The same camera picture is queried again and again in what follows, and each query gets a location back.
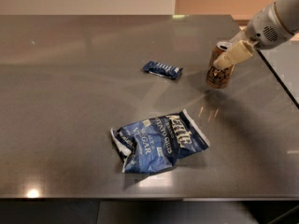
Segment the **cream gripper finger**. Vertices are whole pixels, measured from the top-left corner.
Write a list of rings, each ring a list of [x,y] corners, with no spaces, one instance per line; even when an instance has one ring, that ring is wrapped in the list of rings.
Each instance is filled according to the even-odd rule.
[[[247,40],[239,40],[227,51],[224,51],[213,63],[220,70],[224,70],[238,63],[242,63],[253,56],[254,48]]]
[[[246,40],[246,39],[247,39],[247,37],[246,37],[245,31],[241,30],[234,37],[232,37],[230,39],[230,41],[234,44],[234,43],[237,43],[240,40]]]

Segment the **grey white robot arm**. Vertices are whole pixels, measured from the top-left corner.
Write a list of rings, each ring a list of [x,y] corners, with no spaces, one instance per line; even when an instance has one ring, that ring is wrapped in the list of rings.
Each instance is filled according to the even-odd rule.
[[[299,0],[276,0],[263,8],[235,35],[232,46],[213,63],[218,69],[242,63],[254,50],[272,49],[293,38],[299,32]]]

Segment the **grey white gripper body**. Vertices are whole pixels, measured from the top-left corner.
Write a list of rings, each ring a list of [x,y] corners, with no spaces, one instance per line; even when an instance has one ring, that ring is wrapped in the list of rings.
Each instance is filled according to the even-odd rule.
[[[258,12],[245,31],[256,49],[272,49],[294,37],[294,9],[274,2]]]

